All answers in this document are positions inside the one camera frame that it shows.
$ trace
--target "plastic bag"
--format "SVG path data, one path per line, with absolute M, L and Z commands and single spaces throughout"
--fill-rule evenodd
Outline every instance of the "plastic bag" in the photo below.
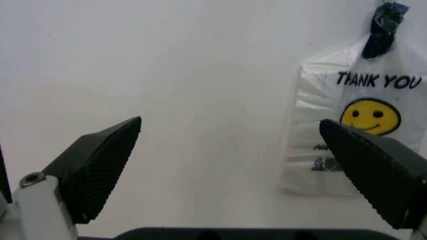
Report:
M 370 36 L 302 65 L 286 154 L 284 187 L 306 194 L 357 193 L 319 133 L 333 119 L 418 151 L 427 127 L 427 60 L 398 38 L 373 59 Z

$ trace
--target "white background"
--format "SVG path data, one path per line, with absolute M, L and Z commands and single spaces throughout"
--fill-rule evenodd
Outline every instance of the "white background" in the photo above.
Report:
M 424 0 L 399 35 L 426 50 Z M 78 136 L 143 133 L 81 235 L 148 226 L 394 231 L 361 197 L 278 188 L 298 66 L 368 33 L 374 0 L 1 0 L 0 139 L 13 188 Z

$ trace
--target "metal screw head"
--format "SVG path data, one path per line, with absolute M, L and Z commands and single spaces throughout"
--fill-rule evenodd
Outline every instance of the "metal screw head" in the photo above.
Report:
M 39 183 L 45 179 L 46 177 L 43 172 L 33 172 L 24 176 L 19 182 L 19 186 L 21 189 L 24 189 L 26 187 Z

